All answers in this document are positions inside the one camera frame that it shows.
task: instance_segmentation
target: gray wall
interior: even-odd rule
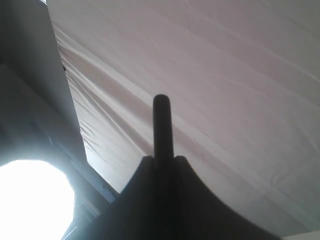
[[[38,0],[0,0],[0,56],[28,86],[79,130],[44,4]]]

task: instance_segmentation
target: window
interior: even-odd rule
[[[67,176],[41,160],[0,167],[0,239],[61,240],[74,218]]]

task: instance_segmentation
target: octagonal window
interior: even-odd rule
[[[0,239],[61,240],[74,218],[67,176],[41,160],[0,167]]]

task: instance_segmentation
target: bright light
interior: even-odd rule
[[[0,240],[61,240],[74,217],[66,175],[40,160],[0,167]]]

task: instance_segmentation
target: white fabric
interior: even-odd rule
[[[226,204],[289,236],[320,229],[320,1],[51,0],[87,160],[121,191],[174,148]]]

